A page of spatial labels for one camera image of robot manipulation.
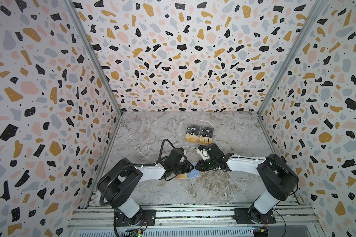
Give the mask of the gold card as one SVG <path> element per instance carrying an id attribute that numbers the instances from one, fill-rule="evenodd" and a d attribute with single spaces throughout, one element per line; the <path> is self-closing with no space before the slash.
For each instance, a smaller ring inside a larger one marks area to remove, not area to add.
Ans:
<path id="1" fill-rule="evenodd" d="M 211 135 L 200 135 L 199 136 L 199 144 L 201 145 L 209 145 L 213 142 L 213 137 Z"/>

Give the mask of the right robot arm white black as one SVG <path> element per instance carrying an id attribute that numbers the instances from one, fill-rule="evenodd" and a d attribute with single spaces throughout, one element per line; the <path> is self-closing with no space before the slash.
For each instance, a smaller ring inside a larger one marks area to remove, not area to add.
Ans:
<path id="1" fill-rule="evenodd" d="M 215 169 L 222 171 L 240 171 L 260 176 L 265 189 L 249 209 L 235 211 L 235 220 L 240 223 L 275 223 L 273 208 L 294 194 L 298 188 L 299 177 L 276 154 L 262 158 L 243 157 L 233 153 L 224 154 L 212 143 L 201 145 L 197 149 L 201 160 L 195 166 L 200 172 Z"/>

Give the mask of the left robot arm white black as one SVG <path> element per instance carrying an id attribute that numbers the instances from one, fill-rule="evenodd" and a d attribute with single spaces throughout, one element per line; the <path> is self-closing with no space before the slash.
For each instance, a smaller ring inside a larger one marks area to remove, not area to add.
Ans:
<path id="1" fill-rule="evenodd" d="M 158 160 L 151 164 L 137 164 L 126 158 L 121 159 L 97 184 L 97 190 L 100 192 L 99 205 L 110 206 L 129 220 L 138 221 L 142 208 L 131 195 L 140 182 L 168 182 L 178 175 L 194 170 L 183 148 L 174 148 L 168 156 L 161 156 L 160 154 Z"/>

